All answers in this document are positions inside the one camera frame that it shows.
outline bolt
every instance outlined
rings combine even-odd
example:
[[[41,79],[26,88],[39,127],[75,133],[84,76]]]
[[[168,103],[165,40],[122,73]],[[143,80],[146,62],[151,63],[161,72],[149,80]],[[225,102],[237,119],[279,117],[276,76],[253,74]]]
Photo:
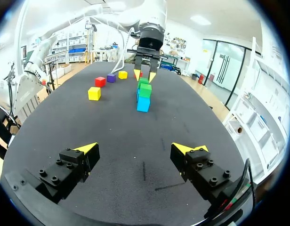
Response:
[[[212,185],[212,186],[215,186],[216,183],[217,183],[217,178],[216,177],[213,177],[210,179],[209,183]]]
[[[43,170],[43,169],[41,169],[41,170],[39,171],[39,173],[40,173],[40,175],[41,175],[42,177],[46,177],[46,176],[47,176],[47,173],[46,173],[45,170]]]
[[[196,164],[196,169],[197,169],[197,170],[201,170],[202,167],[203,167],[203,164],[201,164],[201,163],[197,163],[197,164]]]
[[[62,165],[62,161],[60,159],[57,159],[56,160],[56,164],[59,165],[59,166],[61,166]]]
[[[59,182],[59,178],[57,177],[57,176],[53,176],[52,178],[51,178],[51,181],[53,182],[53,184],[58,184],[58,182]]]
[[[213,160],[209,160],[209,161],[208,161],[208,166],[212,166],[213,163],[214,163]]]
[[[222,175],[224,178],[228,178],[230,176],[230,171],[229,170],[226,170],[224,171],[223,175]]]
[[[68,169],[73,169],[73,164],[71,164],[71,163],[68,163],[67,165],[66,165],[66,167],[68,168]]]
[[[18,190],[18,186],[13,185],[13,186],[12,186],[12,190],[13,190],[13,191],[17,191],[17,190]]]

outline green cube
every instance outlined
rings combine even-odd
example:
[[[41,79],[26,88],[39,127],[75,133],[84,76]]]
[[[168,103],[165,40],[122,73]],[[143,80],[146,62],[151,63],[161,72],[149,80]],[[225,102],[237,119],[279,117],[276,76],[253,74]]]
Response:
[[[139,96],[145,97],[145,98],[150,98],[151,90],[152,90],[151,85],[141,84]]]
[[[137,88],[141,87],[141,84],[149,84],[149,80],[147,78],[140,78]]]

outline yellow cube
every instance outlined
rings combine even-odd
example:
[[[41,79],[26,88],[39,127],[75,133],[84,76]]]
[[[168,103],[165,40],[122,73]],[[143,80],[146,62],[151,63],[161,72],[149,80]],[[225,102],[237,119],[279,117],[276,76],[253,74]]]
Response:
[[[119,72],[119,79],[127,79],[127,74],[125,71]]]
[[[101,88],[91,87],[89,89],[89,100],[99,100],[101,97]]]

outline wooden floor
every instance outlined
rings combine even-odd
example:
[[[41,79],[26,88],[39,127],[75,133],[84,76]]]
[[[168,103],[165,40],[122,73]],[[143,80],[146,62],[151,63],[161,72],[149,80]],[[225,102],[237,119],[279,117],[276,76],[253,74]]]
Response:
[[[73,77],[76,73],[80,72],[84,68],[86,68],[88,65],[85,65],[84,63],[74,63],[72,64],[72,71],[70,71],[68,74],[64,75],[62,78],[55,80],[55,88],[57,89],[58,86],[61,86],[66,80]],[[199,84],[197,81],[192,80],[190,77],[181,76],[181,78],[189,84],[195,92],[197,92],[201,98],[211,107],[213,107],[214,114],[218,117],[220,121],[223,121],[227,114],[229,113],[229,110],[217,99],[217,97],[211,93],[205,86]],[[37,96],[39,97],[40,102],[43,101],[45,98],[47,98],[48,94],[46,92],[46,89],[44,88],[41,90]],[[3,147],[7,147],[7,145],[0,139],[0,144]],[[2,172],[3,167],[3,160],[0,158],[0,176]]]

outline ceiling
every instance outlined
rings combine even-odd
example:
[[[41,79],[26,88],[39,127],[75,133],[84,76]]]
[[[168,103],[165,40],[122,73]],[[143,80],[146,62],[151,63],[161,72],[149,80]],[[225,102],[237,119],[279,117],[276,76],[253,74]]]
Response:
[[[141,5],[144,0],[30,0],[29,9],[23,29],[23,39],[27,33],[37,30],[47,24],[56,23],[66,14],[71,14],[90,4],[122,1],[127,8]],[[168,19],[192,27],[203,34],[225,35],[247,41],[255,36],[262,42],[262,32],[259,14],[246,0],[167,0]],[[2,33],[10,33],[13,37],[21,6],[8,14],[10,21]],[[211,22],[211,25],[200,26],[190,20],[191,16],[201,15]]]

